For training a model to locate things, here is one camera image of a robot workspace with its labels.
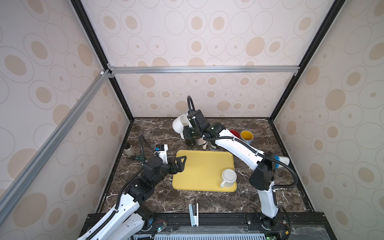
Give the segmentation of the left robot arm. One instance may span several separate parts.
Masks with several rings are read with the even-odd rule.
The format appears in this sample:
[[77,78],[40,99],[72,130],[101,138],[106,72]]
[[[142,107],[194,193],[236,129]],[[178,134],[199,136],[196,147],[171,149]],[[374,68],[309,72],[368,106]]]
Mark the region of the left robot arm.
[[142,167],[120,190],[116,204],[80,240],[129,240],[137,232],[153,224],[152,212],[142,205],[155,192],[155,187],[167,175],[185,169],[186,156],[167,158],[167,145],[152,148],[144,136],[139,135]]

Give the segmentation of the pink mug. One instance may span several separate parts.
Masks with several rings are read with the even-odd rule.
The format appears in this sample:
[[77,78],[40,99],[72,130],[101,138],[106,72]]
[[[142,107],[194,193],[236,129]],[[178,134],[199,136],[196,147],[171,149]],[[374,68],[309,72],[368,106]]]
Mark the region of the pink mug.
[[197,139],[197,146],[201,147],[203,150],[207,149],[207,141],[203,139]]

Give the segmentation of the blue butterfly mug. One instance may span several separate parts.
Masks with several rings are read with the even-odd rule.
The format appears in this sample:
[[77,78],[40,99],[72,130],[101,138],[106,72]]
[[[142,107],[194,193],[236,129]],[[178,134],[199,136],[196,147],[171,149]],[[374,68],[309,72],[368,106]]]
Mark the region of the blue butterfly mug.
[[242,131],[240,133],[240,136],[241,136],[241,139],[247,143],[248,145],[251,144],[251,142],[253,141],[254,139],[254,135],[253,133],[249,132],[249,131]]

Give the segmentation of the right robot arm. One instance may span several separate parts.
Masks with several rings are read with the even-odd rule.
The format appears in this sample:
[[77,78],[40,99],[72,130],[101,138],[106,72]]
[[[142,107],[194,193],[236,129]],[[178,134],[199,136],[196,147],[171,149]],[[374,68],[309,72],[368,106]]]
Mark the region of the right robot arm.
[[[258,191],[261,202],[260,223],[265,230],[272,230],[277,225],[278,206],[276,190],[291,189],[297,186],[299,177],[289,167],[290,159],[279,157],[272,152],[264,153],[244,140],[233,135],[224,125],[215,122],[210,124],[201,110],[195,108],[191,96],[187,97],[187,122],[183,124],[181,137],[189,147],[198,145],[198,140],[210,142],[215,147],[221,147],[242,160],[251,170],[249,183]],[[275,184],[275,171],[278,167],[287,169],[293,182],[287,185]]]

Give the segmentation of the white ribbed mug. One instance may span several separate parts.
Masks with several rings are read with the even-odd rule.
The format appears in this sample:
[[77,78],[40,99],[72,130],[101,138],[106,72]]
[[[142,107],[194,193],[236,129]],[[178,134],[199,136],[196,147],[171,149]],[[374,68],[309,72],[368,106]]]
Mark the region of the white ribbed mug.
[[173,121],[173,129],[176,133],[180,134],[181,138],[184,139],[184,127],[191,127],[189,119],[186,114],[180,115]]

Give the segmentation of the white cream mug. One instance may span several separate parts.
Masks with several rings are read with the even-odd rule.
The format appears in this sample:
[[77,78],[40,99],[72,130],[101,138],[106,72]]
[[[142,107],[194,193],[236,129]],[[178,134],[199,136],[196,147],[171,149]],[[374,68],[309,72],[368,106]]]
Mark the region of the white cream mug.
[[230,188],[232,187],[237,180],[237,174],[232,169],[225,169],[222,172],[222,180],[220,184],[220,188]]

